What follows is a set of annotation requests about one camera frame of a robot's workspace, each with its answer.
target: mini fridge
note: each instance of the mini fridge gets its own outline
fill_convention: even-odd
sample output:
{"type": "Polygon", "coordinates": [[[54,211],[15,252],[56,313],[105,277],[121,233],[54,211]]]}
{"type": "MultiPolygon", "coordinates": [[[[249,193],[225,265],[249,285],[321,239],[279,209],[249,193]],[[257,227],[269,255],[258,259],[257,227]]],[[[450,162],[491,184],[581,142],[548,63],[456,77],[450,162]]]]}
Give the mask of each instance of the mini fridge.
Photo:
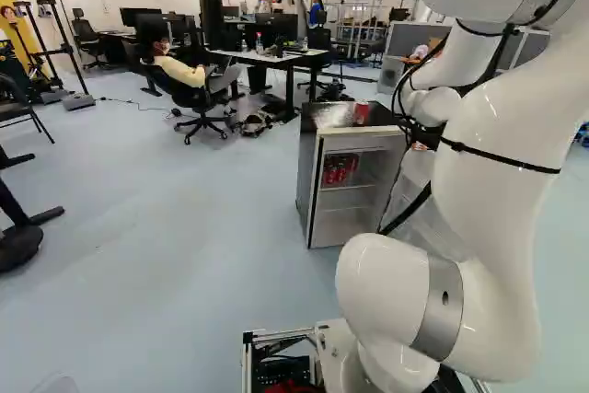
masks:
{"type": "Polygon", "coordinates": [[[354,106],[303,105],[296,207],[310,249],[377,231],[405,152],[405,134],[390,110],[369,102],[359,125],[354,106]]]}

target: plastic bottle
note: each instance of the plastic bottle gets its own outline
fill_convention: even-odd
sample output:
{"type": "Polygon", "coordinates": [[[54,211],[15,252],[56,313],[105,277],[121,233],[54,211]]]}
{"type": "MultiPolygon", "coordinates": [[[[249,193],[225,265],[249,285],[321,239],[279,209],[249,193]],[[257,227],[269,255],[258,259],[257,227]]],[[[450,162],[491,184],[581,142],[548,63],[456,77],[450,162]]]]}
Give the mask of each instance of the plastic bottle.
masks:
{"type": "Polygon", "coordinates": [[[256,35],[258,36],[256,39],[256,52],[262,55],[264,53],[264,45],[261,42],[261,32],[257,32],[256,35]]]}

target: floor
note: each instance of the floor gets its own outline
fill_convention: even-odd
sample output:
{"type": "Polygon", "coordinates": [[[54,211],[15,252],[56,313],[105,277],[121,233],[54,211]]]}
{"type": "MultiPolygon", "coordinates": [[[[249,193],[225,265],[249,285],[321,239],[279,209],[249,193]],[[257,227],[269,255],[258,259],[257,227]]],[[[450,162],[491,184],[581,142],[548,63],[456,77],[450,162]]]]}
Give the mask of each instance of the floor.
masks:
{"type": "MultiPolygon", "coordinates": [[[[282,73],[268,81],[282,94],[282,73]]],[[[115,101],[74,113],[42,108],[56,145],[32,124],[2,130],[8,154],[37,155],[3,172],[23,207],[61,204],[67,213],[43,228],[27,268],[0,279],[0,391],[239,391],[242,331],[340,315],[339,250],[306,250],[295,213],[298,120],[256,140],[206,131],[185,146],[167,119],[170,99],[139,91],[142,77],[87,83],[97,98],[162,110],[115,101]]],[[[388,102],[376,83],[345,84],[353,97],[388,102]]],[[[542,362],[532,379],[494,391],[589,386],[587,177],[589,153],[574,148],[538,227],[542,362]]]]}

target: red object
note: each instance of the red object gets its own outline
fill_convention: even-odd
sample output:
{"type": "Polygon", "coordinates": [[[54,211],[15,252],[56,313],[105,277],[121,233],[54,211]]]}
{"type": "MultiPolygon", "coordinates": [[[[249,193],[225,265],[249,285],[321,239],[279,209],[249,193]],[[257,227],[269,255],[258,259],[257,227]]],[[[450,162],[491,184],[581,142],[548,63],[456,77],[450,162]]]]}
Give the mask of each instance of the red object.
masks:
{"type": "Polygon", "coordinates": [[[338,177],[338,168],[335,163],[334,157],[328,157],[325,160],[325,164],[323,166],[323,182],[325,184],[333,184],[335,183],[338,177]]]}
{"type": "Polygon", "coordinates": [[[325,392],[323,388],[317,388],[312,386],[298,386],[292,379],[286,382],[277,384],[272,387],[268,387],[264,390],[264,393],[320,393],[325,392]]]}
{"type": "Polygon", "coordinates": [[[348,158],[347,157],[340,157],[340,163],[338,164],[338,177],[337,182],[343,183],[346,178],[348,177],[348,158]]]}
{"type": "Polygon", "coordinates": [[[356,124],[365,124],[370,113],[368,103],[355,103],[353,107],[353,121],[356,124]]]}

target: gray partition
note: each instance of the gray partition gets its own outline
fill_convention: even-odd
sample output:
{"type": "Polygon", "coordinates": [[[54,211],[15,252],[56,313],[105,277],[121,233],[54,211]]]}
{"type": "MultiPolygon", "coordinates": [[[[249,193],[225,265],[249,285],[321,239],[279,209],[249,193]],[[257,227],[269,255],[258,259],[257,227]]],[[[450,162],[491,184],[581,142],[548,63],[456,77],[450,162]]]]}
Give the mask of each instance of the gray partition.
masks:
{"type": "MultiPolygon", "coordinates": [[[[392,22],[387,55],[404,57],[431,37],[443,38],[452,27],[418,22],[392,22]]],[[[503,72],[538,57],[548,46],[550,36],[547,32],[522,29],[511,36],[499,61],[498,69],[503,72]]]]}
{"type": "Polygon", "coordinates": [[[405,57],[419,45],[427,45],[431,37],[443,39],[451,27],[424,23],[393,22],[387,55],[405,57]]]}
{"type": "Polygon", "coordinates": [[[538,57],[549,45],[550,35],[543,32],[530,32],[525,40],[524,47],[517,58],[515,66],[529,62],[538,57]]]}

